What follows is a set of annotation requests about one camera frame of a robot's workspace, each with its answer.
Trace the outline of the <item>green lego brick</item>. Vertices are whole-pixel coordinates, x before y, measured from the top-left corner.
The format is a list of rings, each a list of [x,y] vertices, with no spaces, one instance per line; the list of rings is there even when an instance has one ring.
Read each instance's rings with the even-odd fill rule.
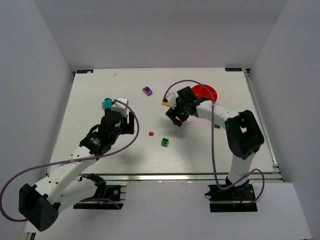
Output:
[[[161,140],[161,146],[162,146],[162,147],[167,147],[168,145],[169,145],[169,139],[163,138],[163,139]]]
[[[221,126],[220,125],[218,125],[218,124],[214,124],[214,127],[216,128],[216,129],[220,129],[221,128]]]

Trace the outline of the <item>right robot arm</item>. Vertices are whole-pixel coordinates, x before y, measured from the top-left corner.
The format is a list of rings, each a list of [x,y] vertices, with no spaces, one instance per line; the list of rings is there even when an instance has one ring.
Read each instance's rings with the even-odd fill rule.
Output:
[[[217,174],[215,124],[225,130],[228,147],[232,152],[232,161],[225,186],[216,182],[218,188],[228,190],[248,183],[249,175],[255,171],[250,170],[253,158],[265,142],[256,118],[250,110],[237,112],[215,105],[213,99],[197,98],[189,86],[177,93],[167,90],[163,100],[170,105],[165,115],[178,127],[181,127],[190,116],[211,122],[211,158],[214,175]]]

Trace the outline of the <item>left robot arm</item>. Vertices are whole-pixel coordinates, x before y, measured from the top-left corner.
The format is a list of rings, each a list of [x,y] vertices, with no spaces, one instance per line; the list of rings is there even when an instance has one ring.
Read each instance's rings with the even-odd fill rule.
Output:
[[[25,184],[19,190],[19,212],[40,232],[50,228],[65,209],[85,199],[102,199],[106,182],[91,173],[74,182],[85,169],[95,164],[111,149],[120,135],[132,135],[135,117],[107,109],[99,124],[92,127],[70,155],[68,163],[34,185]]]

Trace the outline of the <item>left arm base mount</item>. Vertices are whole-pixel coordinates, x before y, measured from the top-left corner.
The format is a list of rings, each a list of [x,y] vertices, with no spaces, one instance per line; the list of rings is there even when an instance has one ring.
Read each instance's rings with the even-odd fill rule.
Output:
[[[73,206],[76,210],[121,210],[126,199],[126,186],[108,184],[96,174],[82,175],[78,182],[89,181],[96,190],[91,197],[87,197]]]

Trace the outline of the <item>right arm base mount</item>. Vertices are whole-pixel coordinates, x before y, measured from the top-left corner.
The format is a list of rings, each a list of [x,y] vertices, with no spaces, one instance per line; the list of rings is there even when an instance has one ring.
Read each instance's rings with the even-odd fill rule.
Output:
[[[217,185],[209,185],[204,196],[209,200],[211,213],[249,213],[257,212],[254,202],[256,195],[251,184],[221,190]]]

